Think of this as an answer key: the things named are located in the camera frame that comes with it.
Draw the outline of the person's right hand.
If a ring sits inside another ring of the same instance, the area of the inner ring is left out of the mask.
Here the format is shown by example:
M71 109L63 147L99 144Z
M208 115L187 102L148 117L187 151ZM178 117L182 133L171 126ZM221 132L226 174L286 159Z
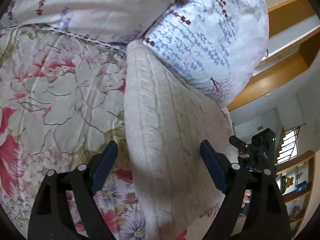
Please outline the person's right hand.
M251 190L246 190L241 207L244 208L250 202Z

